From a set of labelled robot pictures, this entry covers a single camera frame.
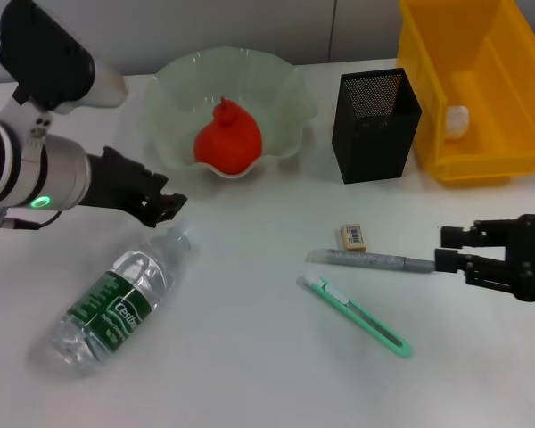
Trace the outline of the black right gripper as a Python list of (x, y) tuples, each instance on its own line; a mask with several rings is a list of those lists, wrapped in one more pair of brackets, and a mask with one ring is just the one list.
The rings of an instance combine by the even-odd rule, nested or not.
[(465, 282), (487, 289), (511, 289), (517, 300), (535, 302), (535, 214), (511, 220), (475, 220), (469, 229), (444, 226), (442, 248), (503, 247), (505, 262), (455, 250), (437, 249), (437, 272), (463, 271)]

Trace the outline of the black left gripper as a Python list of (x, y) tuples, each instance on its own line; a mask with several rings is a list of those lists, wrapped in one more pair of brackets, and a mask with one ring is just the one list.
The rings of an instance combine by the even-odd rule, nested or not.
[(87, 158), (91, 172), (87, 207), (120, 210), (155, 228), (173, 219), (188, 201), (181, 193), (162, 194), (168, 182), (165, 176), (110, 147), (104, 147), (101, 156), (88, 154)]

